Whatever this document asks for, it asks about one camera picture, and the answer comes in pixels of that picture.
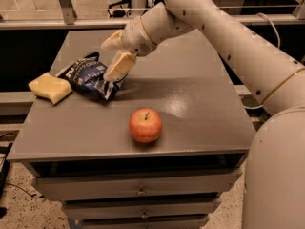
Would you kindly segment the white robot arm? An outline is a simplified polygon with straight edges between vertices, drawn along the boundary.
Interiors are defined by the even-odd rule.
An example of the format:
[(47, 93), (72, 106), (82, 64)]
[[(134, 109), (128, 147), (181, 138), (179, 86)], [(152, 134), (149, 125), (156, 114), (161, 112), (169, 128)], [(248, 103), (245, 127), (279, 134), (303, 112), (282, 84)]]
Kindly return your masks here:
[(106, 77), (127, 74), (168, 38), (199, 30), (269, 114), (247, 155), (242, 229), (305, 229), (305, 68), (213, 0), (162, 0), (106, 39)]

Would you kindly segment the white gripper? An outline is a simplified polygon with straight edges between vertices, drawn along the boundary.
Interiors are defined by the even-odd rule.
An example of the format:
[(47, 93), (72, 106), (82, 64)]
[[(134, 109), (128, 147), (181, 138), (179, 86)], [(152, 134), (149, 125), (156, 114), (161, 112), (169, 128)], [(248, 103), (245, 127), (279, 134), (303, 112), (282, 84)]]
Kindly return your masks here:
[(118, 51), (104, 73), (106, 81), (117, 82), (126, 76), (136, 63), (137, 56), (146, 56), (157, 45), (146, 34), (141, 17), (135, 17), (124, 30), (118, 30), (100, 46), (102, 51), (114, 51), (125, 47), (128, 51)]

